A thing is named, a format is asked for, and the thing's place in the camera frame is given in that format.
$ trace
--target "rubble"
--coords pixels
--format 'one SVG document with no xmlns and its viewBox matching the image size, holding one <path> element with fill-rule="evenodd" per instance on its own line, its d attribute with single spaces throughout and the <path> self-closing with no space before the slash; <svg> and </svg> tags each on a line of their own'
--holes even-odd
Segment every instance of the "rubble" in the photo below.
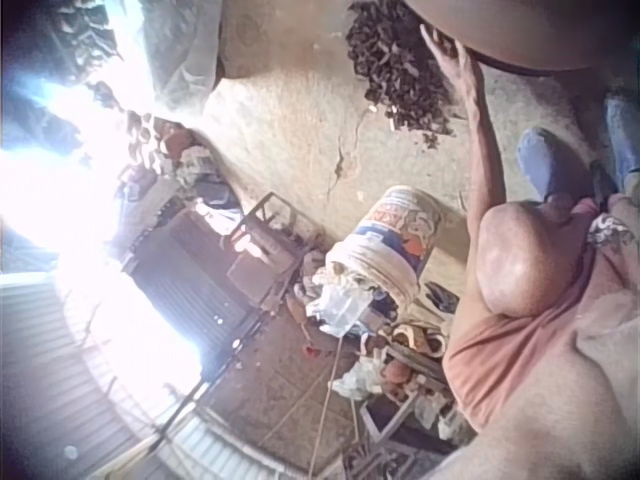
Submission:
<svg viewBox="0 0 640 480">
<path fill-rule="evenodd" d="M 354 2 L 346 40 L 357 76 L 369 82 L 365 98 L 386 106 L 390 128 L 422 130 L 428 148 L 451 135 L 443 108 L 450 96 L 436 60 L 420 34 L 422 20 L 401 0 Z"/>
</svg>

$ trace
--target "foot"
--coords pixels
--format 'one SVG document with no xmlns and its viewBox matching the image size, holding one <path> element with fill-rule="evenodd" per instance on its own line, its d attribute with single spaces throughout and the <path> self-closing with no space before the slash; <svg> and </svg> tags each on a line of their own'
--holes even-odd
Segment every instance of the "foot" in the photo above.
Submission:
<svg viewBox="0 0 640 480">
<path fill-rule="evenodd" d="M 616 183 L 623 192 L 624 179 L 640 171 L 640 108 L 622 96 L 605 100 L 607 129 L 616 161 Z"/>
<path fill-rule="evenodd" d="M 518 143 L 518 164 L 540 195 L 568 193 L 574 202 L 593 195 L 593 182 L 577 153 L 549 130 L 526 130 Z"/>
</svg>

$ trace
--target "dirt floor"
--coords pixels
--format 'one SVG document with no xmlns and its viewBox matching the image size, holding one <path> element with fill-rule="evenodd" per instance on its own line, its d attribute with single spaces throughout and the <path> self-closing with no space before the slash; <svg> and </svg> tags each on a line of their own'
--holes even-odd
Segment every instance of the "dirt floor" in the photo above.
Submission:
<svg viewBox="0 0 640 480">
<path fill-rule="evenodd" d="M 356 79 L 347 58 L 349 4 L 225 2 L 226 78 L 198 129 L 241 191 L 256 199 L 275 191 L 335 239 L 347 235 L 387 188 L 405 184 L 428 192 L 441 203 L 447 221 L 425 275 L 460 294 L 468 247 L 466 122 L 453 120 L 455 136 L 441 137 L 437 150 L 427 150 L 419 133 L 391 131 L 382 109 L 368 109 L 366 83 Z M 556 78 L 484 69 L 509 199 L 534 196 L 515 157 L 528 127 L 551 129 L 585 161 L 606 160 L 602 100 L 607 86 L 634 78 L 635 64 L 626 58 Z"/>
</svg>

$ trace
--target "plastic bucket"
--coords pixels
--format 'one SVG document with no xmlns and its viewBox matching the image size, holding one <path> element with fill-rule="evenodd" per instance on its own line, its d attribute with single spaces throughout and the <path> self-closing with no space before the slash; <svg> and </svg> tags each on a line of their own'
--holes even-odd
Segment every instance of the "plastic bucket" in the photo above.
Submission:
<svg viewBox="0 0 640 480">
<path fill-rule="evenodd" d="M 386 191 L 356 229 L 327 254 L 386 290 L 406 310 L 420 291 L 418 279 L 433 251 L 442 213 L 416 188 Z"/>
</svg>

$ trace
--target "clothing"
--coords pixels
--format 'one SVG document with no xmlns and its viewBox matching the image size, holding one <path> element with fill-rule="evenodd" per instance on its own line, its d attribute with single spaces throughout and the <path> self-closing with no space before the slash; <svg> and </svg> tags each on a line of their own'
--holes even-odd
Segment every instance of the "clothing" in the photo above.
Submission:
<svg viewBox="0 0 640 480">
<path fill-rule="evenodd" d="M 627 223 L 633 225 L 631 217 L 637 217 L 638 210 L 628 207 L 621 199 L 610 214 L 593 222 L 576 278 L 554 307 L 536 317 L 491 315 L 452 339 L 445 374 L 476 430 L 499 414 L 536 364 L 576 330 L 595 301 L 615 292 L 637 291 L 640 232 Z"/>
</svg>

